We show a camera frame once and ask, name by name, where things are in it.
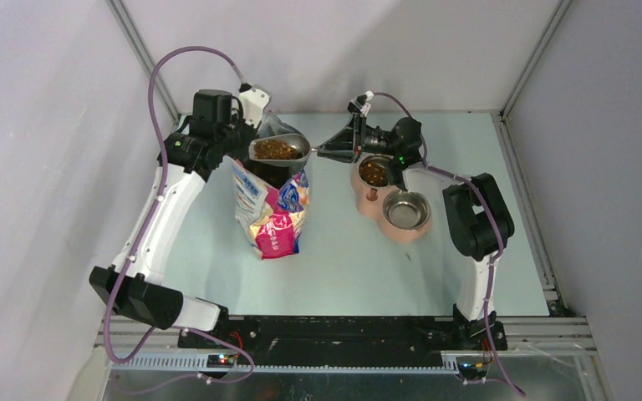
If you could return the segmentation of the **metal food scoop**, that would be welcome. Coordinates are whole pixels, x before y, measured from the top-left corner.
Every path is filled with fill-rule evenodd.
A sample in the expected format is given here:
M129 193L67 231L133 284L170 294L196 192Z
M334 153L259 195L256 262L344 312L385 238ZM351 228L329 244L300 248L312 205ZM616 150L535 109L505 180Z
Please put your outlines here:
M302 169L313 151L307 137L295 133L255 139L248 146L251 160L290 169Z

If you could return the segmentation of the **colourful pet food bag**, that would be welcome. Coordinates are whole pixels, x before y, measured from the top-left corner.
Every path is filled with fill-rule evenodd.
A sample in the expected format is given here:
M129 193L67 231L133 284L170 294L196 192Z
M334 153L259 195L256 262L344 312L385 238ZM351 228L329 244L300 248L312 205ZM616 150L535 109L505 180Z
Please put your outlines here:
M257 136L302 134L273 112L262 117ZM310 204L309 181L302 169L274 167L248 158L232 162L235 218L262 260L299 253L299 237Z

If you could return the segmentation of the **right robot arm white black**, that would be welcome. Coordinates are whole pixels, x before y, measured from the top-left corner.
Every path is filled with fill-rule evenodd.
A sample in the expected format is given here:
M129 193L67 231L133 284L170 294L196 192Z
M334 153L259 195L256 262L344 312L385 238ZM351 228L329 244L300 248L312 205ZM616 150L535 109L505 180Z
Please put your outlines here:
M472 263L453 307L452 336L461 348L473 349L492 337L496 267L515 225L492 175L465 177L436 168L427 162L425 150L418 120L406 116L385 130L367 125L363 114L353 112L316 153L354 165L351 177L358 211L399 243L418 239L431 227L429 201L410 190L409 174L427 172L445 182L441 194L449 237Z

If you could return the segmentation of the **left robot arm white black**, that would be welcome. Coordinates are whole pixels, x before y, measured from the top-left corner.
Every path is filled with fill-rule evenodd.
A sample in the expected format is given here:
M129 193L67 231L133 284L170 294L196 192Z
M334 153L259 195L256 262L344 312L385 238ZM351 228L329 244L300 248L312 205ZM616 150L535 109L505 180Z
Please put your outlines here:
M160 139L155 183L135 229L111 265L96 266L89 276L110 314L161 330L198 329L211 348L227 344L231 326L220 319L223 308L164 287L166 263L193 201L225 157L248 154L270 100L270 93L250 84L237 96L202 89L192 114Z

